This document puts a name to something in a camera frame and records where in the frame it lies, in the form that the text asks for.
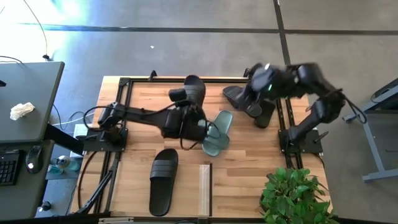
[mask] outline water bottle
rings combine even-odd
[[[80,169],[80,163],[68,156],[60,156],[58,157],[57,161],[55,162],[58,168],[61,169],[68,169],[72,171],[78,171]]]
[[[55,165],[49,165],[49,168],[47,169],[47,172],[50,174],[56,174],[56,175],[60,175],[63,172],[63,169],[55,166]]]

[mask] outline white cable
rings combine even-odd
[[[93,115],[93,114],[94,114],[94,112],[89,113],[88,115],[86,115],[86,117],[91,116],[91,115]],[[69,124],[69,123],[73,123],[73,122],[75,122],[75,121],[79,121],[79,120],[81,120],[81,119],[83,119],[83,117],[78,118],[78,119],[74,119],[74,120],[68,121],[68,122],[63,122],[63,123],[58,123],[58,124],[52,124],[52,126],[61,125],[61,124]]]

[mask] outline concrete floor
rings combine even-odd
[[[43,24],[101,27],[278,29],[273,0],[27,1]],[[329,81],[358,106],[397,78],[398,39],[387,32],[335,35],[331,30],[397,30],[395,0],[279,0],[285,29],[326,30],[322,35],[286,35],[292,63],[318,62]],[[44,40],[23,1],[0,1],[0,54],[43,61]],[[46,31],[49,55],[66,66],[55,105],[62,121],[95,105],[104,75],[240,77],[256,62],[284,64],[278,33]],[[346,106],[341,116],[350,113]],[[72,133],[74,125],[66,132]],[[336,213],[345,218],[396,223],[398,178],[364,184],[376,171],[363,128],[337,119],[320,125],[326,176]],[[56,153],[67,151],[57,149]],[[389,157],[398,157],[389,153]],[[397,163],[389,164],[397,168]],[[55,181],[45,199],[66,212],[74,182]],[[54,194],[62,187],[64,194]]]

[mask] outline computer mouse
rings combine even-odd
[[[40,172],[43,168],[42,146],[32,146],[25,158],[26,169],[31,174]]]

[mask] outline black slide sandal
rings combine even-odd
[[[169,212],[178,167],[175,149],[165,149],[156,155],[150,171],[149,211],[161,217]]]

